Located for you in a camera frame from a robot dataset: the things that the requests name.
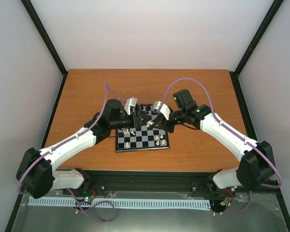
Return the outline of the black and grey chessboard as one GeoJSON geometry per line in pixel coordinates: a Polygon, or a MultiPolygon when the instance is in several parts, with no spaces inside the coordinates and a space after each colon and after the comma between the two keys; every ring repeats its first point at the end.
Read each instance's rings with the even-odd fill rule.
{"type": "Polygon", "coordinates": [[[164,130],[150,128],[147,125],[141,128],[130,129],[117,129],[116,130],[116,152],[128,152],[139,150],[155,150],[155,149],[169,149],[170,143],[168,133],[164,130]],[[160,136],[164,136],[166,144],[162,144],[160,136]],[[126,142],[130,143],[130,147],[126,147],[126,142]]]}

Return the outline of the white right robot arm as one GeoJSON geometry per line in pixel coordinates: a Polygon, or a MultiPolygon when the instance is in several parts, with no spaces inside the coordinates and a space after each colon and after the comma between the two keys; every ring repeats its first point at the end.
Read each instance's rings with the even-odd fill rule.
{"type": "Polygon", "coordinates": [[[177,111],[160,101],[154,102],[153,110],[158,114],[154,127],[172,133],[175,125],[187,123],[214,137],[239,161],[238,167],[213,175],[211,181],[217,188],[243,186],[254,190],[274,175],[273,150],[268,142],[244,136],[213,113],[209,106],[197,105],[187,89],[176,92],[173,98],[177,111]]]}

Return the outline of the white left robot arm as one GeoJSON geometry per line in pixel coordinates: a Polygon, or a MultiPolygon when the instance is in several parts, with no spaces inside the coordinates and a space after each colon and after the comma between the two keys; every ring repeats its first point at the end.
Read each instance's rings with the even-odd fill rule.
{"type": "Polygon", "coordinates": [[[59,171],[57,168],[79,152],[93,147],[110,136],[112,130],[140,128],[151,118],[140,112],[133,112],[134,99],[123,105],[119,100],[104,102],[99,113],[68,138],[46,148],[28,149],[16,173],[17,190],[20,194],[29,193],[38,199],[51,190],[75,189],[79,194],[87,194],[91,182],[85,175],[73,169],[59,171]]]}

